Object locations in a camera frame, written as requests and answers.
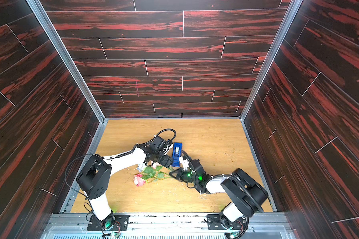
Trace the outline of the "pink artificial flower bouquet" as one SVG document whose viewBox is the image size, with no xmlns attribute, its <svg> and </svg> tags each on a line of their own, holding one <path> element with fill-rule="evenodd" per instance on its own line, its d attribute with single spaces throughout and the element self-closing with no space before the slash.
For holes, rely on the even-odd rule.
<svg viewBox="0 0 359 239">
<path fill-rule="evenodd" d="M 145 164 L 141 164 L 138 166 L 137 170 L 138 173 L 134 175 L 133 181 L 137 187 L 141 187 L 148 183 L 153 183 L 171 178 L 169 176 L 169 173 L 173 172 L 175 168 L 171 166 L 169 168 L 165 168 L 159 163 L 155 162 L 152 166 L 146 166 Z"/>
</svg>

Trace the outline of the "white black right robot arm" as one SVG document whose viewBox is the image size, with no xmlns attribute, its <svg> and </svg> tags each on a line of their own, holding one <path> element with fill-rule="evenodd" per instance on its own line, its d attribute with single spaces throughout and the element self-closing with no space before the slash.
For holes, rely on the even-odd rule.
<svg viewBox="0 0 359 239">
<path fill-rule="evenodd" d="M 200 194 L 225 193 L 231 200 L 217 219 L 223 228 L 231 229 L 240 218 L 248 222 L 255 213 L 264 212 L 262 204 L 268 199 L 268 192 L 242 169 L 213 176 L 205 172 L 198 159 L 186 160 L 185 163 L 188 167 L 180 167 L 169 176 L 192 184 Z"/>
</svg>

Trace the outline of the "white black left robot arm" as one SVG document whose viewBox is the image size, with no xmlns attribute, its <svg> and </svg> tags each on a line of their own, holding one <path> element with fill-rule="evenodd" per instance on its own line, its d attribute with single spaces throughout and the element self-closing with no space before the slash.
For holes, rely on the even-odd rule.
<svg viewBox="0 0 359 239">
<path fill-rule="evenodd" d="M 130 151 L 113 156 L 90 156 L 78 173 L 76 181 L 103 228 L 110 227 L 114 215 L 106 198 L 111 176 L 133 165 L 150 167 L 149 162 L 170 167 L 173 158 L 168 155 L 168 151 L 175 137 L 175 130 L 167 128 L 158 132 L 151 140 L 134 145 Z"/>
</svg>

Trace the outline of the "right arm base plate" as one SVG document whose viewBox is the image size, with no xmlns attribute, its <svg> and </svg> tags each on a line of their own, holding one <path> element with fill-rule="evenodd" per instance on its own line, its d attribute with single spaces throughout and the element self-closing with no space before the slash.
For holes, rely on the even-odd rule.
<svg viewBox="0 0 359 239">
<path fill-rule="evenodd" d="M 246 230 L 249 218 L 243 216 L 231 222 L 227 217 L 220 214 L 207 214 L 204 221 L 209 230 Z"/>
</svg>

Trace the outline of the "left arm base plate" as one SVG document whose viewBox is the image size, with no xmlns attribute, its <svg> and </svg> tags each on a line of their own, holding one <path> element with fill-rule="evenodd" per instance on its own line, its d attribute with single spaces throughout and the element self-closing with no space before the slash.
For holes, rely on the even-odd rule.
<svg viewBox="0 0 359 239">
<path fill-rule="evenodd" d="M 99 220 L 95 215 L 92 215 L 87 230 L 88 231 L 126 231 L 129 224 L 130 215 L 126 214 L 111 214 L 104 220 Z"/>
</svg>

